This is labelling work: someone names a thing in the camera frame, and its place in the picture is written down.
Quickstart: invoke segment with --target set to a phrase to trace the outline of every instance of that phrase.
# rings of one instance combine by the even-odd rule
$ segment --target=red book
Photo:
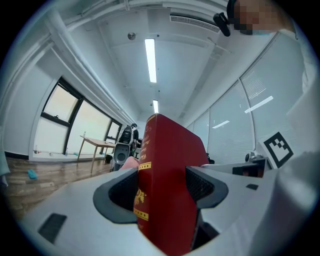
[[[186,187],[186,166],[208,164],[201,139],[162,114],[146,122],[133,212],[141,232],[169,256],[190,251],[197,207]]]

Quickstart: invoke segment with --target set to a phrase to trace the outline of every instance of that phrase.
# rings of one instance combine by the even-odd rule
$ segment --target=wooden table
[[[83,141],[82,141],[82,144],[81,144],[81,147],[80,147],[80,151],[79,151],[79,155],[78,155],[77,161],[79,161],[80,153],[81,153],[82,147],[83,147],[85,142],[88,142],[91,145],[95,146],[93,159],[92,159],[92,165],[91,165],[91,171],[90,171],[90,174],[92,175],[92,169],[94,168],[94,162],[95,162],[95,157],[96,157],[96,153],[97,153],[97,148],[107,148],[107,150],[108,150],[108,148],[114,148],[116,146],[116,144],[110,143],[110,142],[106,142],[106,141],[103,141],[103,140],[99,140],[99,139],[95,139],[95,138],[83,137],[81,135],[80,135],[80,137],[83,138]]]

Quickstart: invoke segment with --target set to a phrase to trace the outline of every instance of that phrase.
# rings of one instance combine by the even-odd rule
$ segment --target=air conditioner vent
[[[171,22],[178,22],[178,23],[184,23],[184,24],[190,24],[194,25],[206,30],[213,31],[215,33],[219,33],[220,29],[216,25],[213,25],[209,22],[205,22],[196,18],[190,18],[185,16],[177,16],[177,15],[170,15],[170,21]]]

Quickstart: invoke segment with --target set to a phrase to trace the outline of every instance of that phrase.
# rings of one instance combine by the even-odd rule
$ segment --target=pink object
[[[138,167],[138,159],[134,158],[133,156],[129,156],[128,159],[124,162],[123,166],[119,169],[119,171]]]

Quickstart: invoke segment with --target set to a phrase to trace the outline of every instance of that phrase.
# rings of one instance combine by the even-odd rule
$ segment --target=wooden floor
[[[4,190],[9,208],[19,220],[24,214],[63,185],[91,177],[92,161],[29,162],[6,158],[10,172],[6,175],[8,187]],[[111,165],[104,160],[94,161],[92,177],[108,173]],[[37,179],[30,179],[27,171],[32,169]]]

